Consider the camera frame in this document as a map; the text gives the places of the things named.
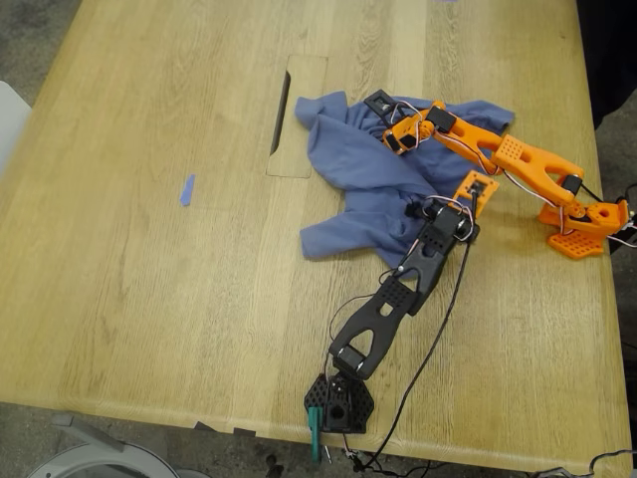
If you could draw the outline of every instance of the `wood grain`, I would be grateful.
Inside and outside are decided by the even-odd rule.
[[[511,109],[512,134],[599,191],[573,1],[85,0],[0,179],[0,400],[310,440],[327,321],[383,264],[302,257],[299,230],[342,197],[318,174],[266,174],[290,55],[327,58],[324,90],[351,101],[383,88]],[[387,452],[584,473],[629,446],[610,262],[547,247],[539,207],[502,182],[485,209]],[[368,382],[376,411],[352,446],[388,430],[461,254]]]

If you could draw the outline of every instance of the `green clip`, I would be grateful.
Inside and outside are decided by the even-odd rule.
[[[308,425],[312,434],[312,461],[320,463],[320,429],[322,428],[322,406],[311,406],[308,410]]]

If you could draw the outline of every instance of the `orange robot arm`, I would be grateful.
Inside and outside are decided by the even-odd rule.
[[[619,231],[629,220],[626,201],[600,202],[587,207],[575,196],[582,184],[581,167],[549,151],[526,144],[509,134],[499,136],[474,126],[445,110],[442,102],[433,102],[426,110],[416,110],[406,102],[395,102],[379,91],[365,100],[387,125],[382,142],[397,154],[418,147],[430,137],[454,152],[478,164],[489,175],[504,173],[517,186],[525,189],[514,174],[528,184],[546,205],[538,219],[559,227],[559,233],[548,238],[548,244],[559,252],[580,258],[603,252],[603,241]],[[402,113],[397,122],[386,117]],[[490,151],[486,157],[484,150]]]

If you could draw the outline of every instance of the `blue tape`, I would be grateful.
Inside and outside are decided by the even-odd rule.
[[[192,187],[195,185],[195,175],[190,174],[188,179],[186,179],[186,183],[183,185],[183,191],[181,191],[181,196],[179,196],[179,201],[182,206],[187,206],[190,204],[190,197],[192,196]]]

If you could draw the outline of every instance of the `crumpled fabric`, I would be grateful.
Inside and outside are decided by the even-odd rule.
[[[397,98],[418,110],[431,102]],[[487,102],[447,105],[450,113],[500,134],[512,112]],[[385,130],[364,103],[347,106],[344,92],[316,100],[299,98],[295,115],[310,131],[308,156],[314,169],[345,191],[344,210],[301,231],[305,257],[373,247],[396,267],[416,238],[421,219],[405,216],[405,207],[425,196],[453,196],[476,165],[431,138],[418,148],[395,154],[378,137]]]

